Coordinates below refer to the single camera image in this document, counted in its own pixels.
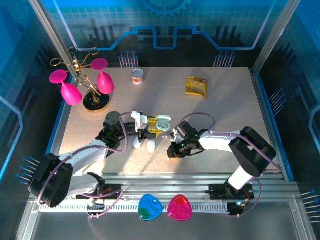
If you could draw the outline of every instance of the glass panel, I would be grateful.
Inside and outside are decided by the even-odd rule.
[[[57,53],[28,1],[0,1],[0,32],[0,239],[8,240],[16,238],[29,197],[22,157],[43,157],[62,98],[48,81]]]
[[[318,1],[301,1],[260,73],[269,98],[281,90],[271,108],[302,193],[320,190],[319,11]]]
[[[120,51],[143,67],[252,67],[286,2],[43,1],[68,47],[100,48],[110,67]]]

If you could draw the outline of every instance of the table surface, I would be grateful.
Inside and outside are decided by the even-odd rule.
[[[132,82],[132,68],[107,68],[104,71],[114,80],[115,91],[110,106],[103,112],[89,112],[78,104],[72,107],[60,154],[74,151],[89,144],[103,129],[107,113],[117,111],[143,112],[147,116],[169,115],[171,130],[187,114],[204,112],[214,116],[214,131],[232,132],[249,126],[268,142],[269,137],[256,92],[247,67],[159,67],[142,68],[145,82]],[[90,68],[86,74],[96,83],[99,72]],[[185,93],[186,78],[190,76],[208,80],[208,98]],[[88,92],[79,86],[82,95]],[[129,115],[124,122],[133,122]],[[197,130],[207,129],[211,118],[205,115],[191,116],[188,120]],[[208,150],[193,157],[167,159],[170,139],[159,137],[153,153],[147,151],[145,142],[141,149],[133,148],[134,137],[129,138],[127,151],[113,154],[84,168],[81,172],[110,173],[232,173],[239,166],[230,152]],[[123,149],[122,141],[119,150]]]

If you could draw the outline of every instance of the chip bag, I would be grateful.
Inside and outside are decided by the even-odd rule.
[[[196,76],[186,79],[185,93],[197,96],[208,96],[208,81]]]

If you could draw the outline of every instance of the canned food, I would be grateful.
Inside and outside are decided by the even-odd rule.
[[[140,85],[144,82],[144,71],[142,69],[135,69],[132,71],[132,81],[134,84]]]

